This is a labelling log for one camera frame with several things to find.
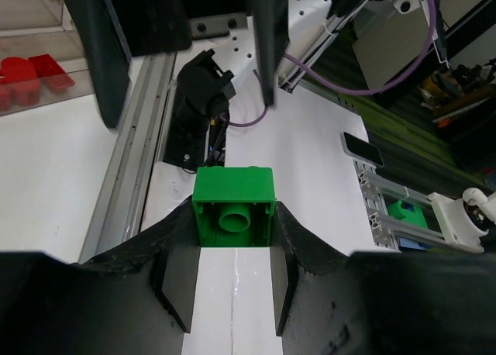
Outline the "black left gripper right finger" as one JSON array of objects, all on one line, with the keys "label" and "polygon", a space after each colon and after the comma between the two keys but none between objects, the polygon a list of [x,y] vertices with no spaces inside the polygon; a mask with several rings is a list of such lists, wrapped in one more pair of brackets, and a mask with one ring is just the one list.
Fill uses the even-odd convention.
[{"label": "black left gripper right finger", "polygon": [[286,354],[493,354],[495,256],[340,253],[281,202],[271,226]]}]

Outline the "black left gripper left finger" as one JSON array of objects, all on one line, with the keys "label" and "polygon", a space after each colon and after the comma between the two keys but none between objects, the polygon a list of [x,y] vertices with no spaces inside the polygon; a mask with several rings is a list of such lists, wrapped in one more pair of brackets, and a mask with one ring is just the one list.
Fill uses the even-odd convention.
[{"label": "black left gripper left finger", "polygon": [[78,264],[1,255],[3,354],[179,354],[191,331],[200,245],[190,198]]}]

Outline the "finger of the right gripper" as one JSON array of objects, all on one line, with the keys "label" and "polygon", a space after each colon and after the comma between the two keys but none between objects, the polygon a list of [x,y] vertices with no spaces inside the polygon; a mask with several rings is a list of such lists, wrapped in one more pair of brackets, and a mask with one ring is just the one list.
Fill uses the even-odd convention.
[{"label": "finger of the right gripper", "polygon": [[81,39],[102,121],[115,129],[134,57],[191,46],[181,0],[64,0]]},{"label": "finger of the right gripper", "polygon": [[290,40],[288,0],[250,0],[257,71],[264,104],[274,105],[276,73]]}]

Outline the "red rounded lego piece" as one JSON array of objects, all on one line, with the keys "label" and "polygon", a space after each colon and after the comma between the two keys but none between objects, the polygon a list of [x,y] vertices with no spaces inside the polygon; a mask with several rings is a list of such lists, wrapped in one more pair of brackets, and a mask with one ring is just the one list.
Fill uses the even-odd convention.
[{"label": "red rounded lego piece", "polygon": [[30,107],[40,100],[41,82],[35,67],[21,57],[7,57],[1,61],[1,110],[12,104]]}]

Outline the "small green lego brick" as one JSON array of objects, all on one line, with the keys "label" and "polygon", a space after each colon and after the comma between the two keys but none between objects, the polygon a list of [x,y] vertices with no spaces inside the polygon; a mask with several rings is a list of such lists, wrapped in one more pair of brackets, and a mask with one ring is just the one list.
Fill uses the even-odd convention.
[{"label": "small green lego brick", "polygon": [[269,167],[200,167],[192,194],[200,245],[269,246],[275,204]]}]

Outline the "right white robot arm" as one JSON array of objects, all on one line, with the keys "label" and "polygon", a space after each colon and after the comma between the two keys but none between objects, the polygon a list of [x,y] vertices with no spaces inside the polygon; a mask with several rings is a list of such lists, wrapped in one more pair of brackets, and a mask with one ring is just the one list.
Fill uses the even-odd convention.
[{"label": "right white robot arm", "polygon": [[[203,68],[230,67],[235,86],[260,77],[266,103],[282,102],[260,127],[230,133],[227,160],[275,166],[273,232],[254,266],[266,281],[234,301],[250,313],[253,346],[282,338],[290,354],[493,354],[495,258],[466,253],[406,254],[374,243],[343,132],[364,131],[349,112],[326,108],[307,91],[277,91],[286,50],[321,33],[326,0],[64,0],[80,34],[104,124],[121,119],[132,57],[188,50],[196,40],[219,50]],[[179,204],[148,230],[109,244],[75,269],[76,306],[67,313],[64,353],[179,354],[197,319],[195,295],[209,283],[193,184],[180,177]]]}]

